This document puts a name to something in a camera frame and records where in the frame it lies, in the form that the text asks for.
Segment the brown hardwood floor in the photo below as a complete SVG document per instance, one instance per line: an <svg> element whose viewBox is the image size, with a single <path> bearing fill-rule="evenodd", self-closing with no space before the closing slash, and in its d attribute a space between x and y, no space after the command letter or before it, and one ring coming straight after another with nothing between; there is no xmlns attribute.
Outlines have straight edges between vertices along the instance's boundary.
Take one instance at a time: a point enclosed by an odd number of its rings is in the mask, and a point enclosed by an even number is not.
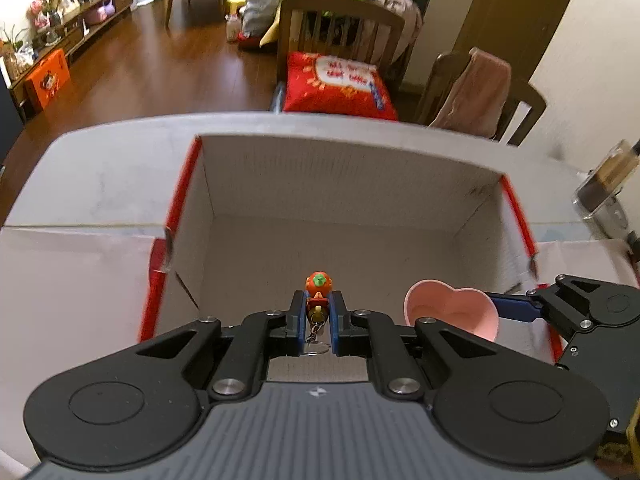
<svg viewBox="0 0 640 480"><path fill-rule="evenodd" d="M216 0L175 0L169 30L155 2L125 15L70 67L71 81L29 120L0 179L0 222L47 146L60 135L139 117L267 110L275 55L227 43Z"/></svg>

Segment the pink towel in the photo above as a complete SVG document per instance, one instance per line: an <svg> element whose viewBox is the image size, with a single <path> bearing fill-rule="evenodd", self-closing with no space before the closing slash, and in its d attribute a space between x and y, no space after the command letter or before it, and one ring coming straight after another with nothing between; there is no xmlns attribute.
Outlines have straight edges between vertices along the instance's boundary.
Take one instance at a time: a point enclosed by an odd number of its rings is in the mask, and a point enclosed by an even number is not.
<svg viewBox="0 0 640 480"><path fill-rule="evenodd" d="M471 61L430 126L493 137L511 85L511 65L473 47Z"/></svg>

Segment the pink heart-shaped bowl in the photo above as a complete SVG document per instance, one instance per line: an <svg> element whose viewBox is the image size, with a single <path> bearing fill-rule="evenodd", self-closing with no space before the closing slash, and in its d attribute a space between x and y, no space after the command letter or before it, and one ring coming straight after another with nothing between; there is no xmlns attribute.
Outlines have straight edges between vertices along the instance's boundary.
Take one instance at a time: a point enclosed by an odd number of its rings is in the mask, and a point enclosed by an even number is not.
<svg viewBox="0 0 640 480"><path fill-rule="evenodd" d="M438 280L416 283L404 298L404 320L434 317L488 341L498 335L498 311L482 290L453 288Z"/></svg>

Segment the orange toy figurine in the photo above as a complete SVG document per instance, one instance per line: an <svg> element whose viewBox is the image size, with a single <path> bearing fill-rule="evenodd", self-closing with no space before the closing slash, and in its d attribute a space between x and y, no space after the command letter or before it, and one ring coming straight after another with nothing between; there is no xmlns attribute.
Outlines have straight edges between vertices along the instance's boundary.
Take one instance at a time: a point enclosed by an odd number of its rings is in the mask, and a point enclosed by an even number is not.
<svg viewBox="0 0 640 480"><path fill-rule="evenodd" d="M329 317L329 293L333 282L326 272L313 272L306 279L306 318L311 325L323 325Z"/></svg>

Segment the wooden chair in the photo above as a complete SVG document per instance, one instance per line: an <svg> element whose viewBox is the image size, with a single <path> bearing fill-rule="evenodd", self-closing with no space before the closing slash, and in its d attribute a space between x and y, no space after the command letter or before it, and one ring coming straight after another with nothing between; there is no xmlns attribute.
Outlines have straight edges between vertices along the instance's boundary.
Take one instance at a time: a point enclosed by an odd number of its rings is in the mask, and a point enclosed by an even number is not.
<svg viewBox="0 0 640 480"><path fill-rule="evenodd" d="M433 64L429 80L418 103L414 117L415 123L428 125L433 122L443 107L453 83L464 72L469 60L469 54L462 52L449 52L448 54L440 54L438 56L438 59L436 59ZM513 146L520 145L546 109L545 99L533 86L523 79L512 79L509 95L502 108L498 127L493 137L494 140L500 140L502 138L507 126L509 126L509 123L513 119L518 104L521 102L529 105L530 109L507 142L507 144L512 144Z"/></svg>
<svg viewBox="0 0 640 480"><path fill-rule="evenodd" d="M297 44L292 48L290 46L290 43L292 43L290 41L291 23L293 12L295 11L302 12L302 23L300 24ZM326 12L331 13L331 19L328 24L326 39L321 40L322 16ZM307 27L310 21L310 13L315 13L315 21L313 32L310 38L308 38ZM374 23L373 30L368 38L363 38L362 31L367 20ZM356 27L355 23L357 23L357 29L354 39L353 41L348 41L350 29L353 30L353 28ZM376 37L378 36L381 25L389 28L388 40L386 41L382 58L377 65L381 77L384 78L386 71L391 65L393 54L398 45L402 29L404 28L404 19L401 16L396 15L391 10L385 9L378 4L367 1L283 0L280 7L280 30L278 37L278 81L285 82L287 79L287 54L290 50L317 52L370 63L376 44ZM338 30L340 35L339 44L335 44L334 41L334 37L337 37L336 27L342 28L341 32ZM365 40L369 40L366 49L364 49Z"/></svg>

